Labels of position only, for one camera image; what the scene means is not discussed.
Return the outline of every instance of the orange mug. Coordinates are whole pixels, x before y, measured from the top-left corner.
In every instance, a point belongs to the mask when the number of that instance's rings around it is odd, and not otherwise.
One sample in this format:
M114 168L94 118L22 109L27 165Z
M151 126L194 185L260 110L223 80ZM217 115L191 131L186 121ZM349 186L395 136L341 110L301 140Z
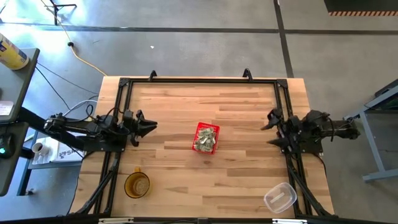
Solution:
M136 167L124 183L124 191L131 198L141 198L148 193L149 186L150 180L148 176L141 172L140 167Z

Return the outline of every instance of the red plastic basket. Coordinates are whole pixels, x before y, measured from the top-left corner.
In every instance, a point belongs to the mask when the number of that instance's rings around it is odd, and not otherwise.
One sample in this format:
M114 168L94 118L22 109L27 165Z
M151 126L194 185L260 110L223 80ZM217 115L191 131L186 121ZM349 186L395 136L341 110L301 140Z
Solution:
M214 132L216 133L216 144L214 144L213 150L212 150L211 152L203 152L203 151L201 151L201 150L196 150L196 149L195 149L195 141L198 139L198 132L199 132L199 130L201 130L202 128L214 128ZM213 155L213 154L216 152L217 142L218 142L217 140L218 140L218 136L219 136L219 135L220 135L220 127L219 127L219 126L199 122L199 123L198 123L198 127L197 127L197 131L196 131L196 133L195 133L195 137L193 138L192 150L194 150L194 151L196 151L196 152L201 152L201 153Z

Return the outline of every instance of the yellow cable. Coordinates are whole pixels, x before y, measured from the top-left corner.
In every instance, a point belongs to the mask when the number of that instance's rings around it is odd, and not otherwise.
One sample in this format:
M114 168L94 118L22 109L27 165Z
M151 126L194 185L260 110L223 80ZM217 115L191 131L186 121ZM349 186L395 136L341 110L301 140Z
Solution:
M61 25L63 31L65 32L65 34L67 35L67 37L68 37L68 39L69 39L69 42L72 42L72 40L70 39L70 37L69 37L69 35L68 35L67 30L64 28L64 26L62 25L61 21L55 16L55 14L54 14L54 13L51 11L51 9L43 2L43 0L40 0L40 1L42 1L43 5L51 12L51 14L54 16L54 18L55 18L55 19L58 21L58 23ZM70 48L71 48L71 50L72 50L74 56L75 56L77 59L79 59L79 60L82 61L83 63L85 63L85 64L87 64L87 65L89 65L89 66L95 68L97 71L99 71L100 73L102 73L104 76L108 76L107 74L105 74L103 71L101 71L101 70L100 70L99 68L97 68L96 66L90 64L89 62L87 62L87 61L83 60L82 58L80 58L79 56L77 56L75 50L73 49L73 46L70 46Z

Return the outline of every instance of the gray floor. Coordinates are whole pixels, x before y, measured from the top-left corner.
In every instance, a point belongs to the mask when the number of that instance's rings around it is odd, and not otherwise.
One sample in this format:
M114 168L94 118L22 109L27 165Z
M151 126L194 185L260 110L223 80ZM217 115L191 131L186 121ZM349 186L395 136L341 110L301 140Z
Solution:
M228 27L275 29L272 0L122 0L73 1L64 8L66 24L115 27ZM329 17L323 1L280 0L286 29L397 30L398 17ZM10 0L3 22L50 25L51 14L40 1ZM20 48L38 47L39 62L59 75L98 92L102 74L79 62L70 52L62 31L6 24L0 32ZM249 67L255 77L286 77L279 34L209 34L156 32L69 32L79 54L108 75L240 76ZM338 119L360 107L373 93L397 78L396 35L288 35L295 77L304 78L310 105ZM93 94L77 89L41 69L72 106ZM24 106L47 117L66 107L35 74ZM84 116L82 110L72 114ZM346 218L398 223L398 178L365 184L362 175L376 164L364 134L355 141L325 140L324 160L337 215ZM398 153L385 154L388 167ZM0 220L49 217L67 213L79 167L35 170L28 188L37 193L16 197L19 164L10 192L0 198L8 204Z

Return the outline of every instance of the plastic container lid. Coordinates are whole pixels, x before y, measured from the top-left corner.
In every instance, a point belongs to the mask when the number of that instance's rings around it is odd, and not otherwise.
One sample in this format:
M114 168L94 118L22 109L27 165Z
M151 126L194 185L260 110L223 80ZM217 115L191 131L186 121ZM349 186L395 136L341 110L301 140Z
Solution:
M264 202L269 210L280 213L288 209L297 200L297 194L288 183L276 185L264 196Z

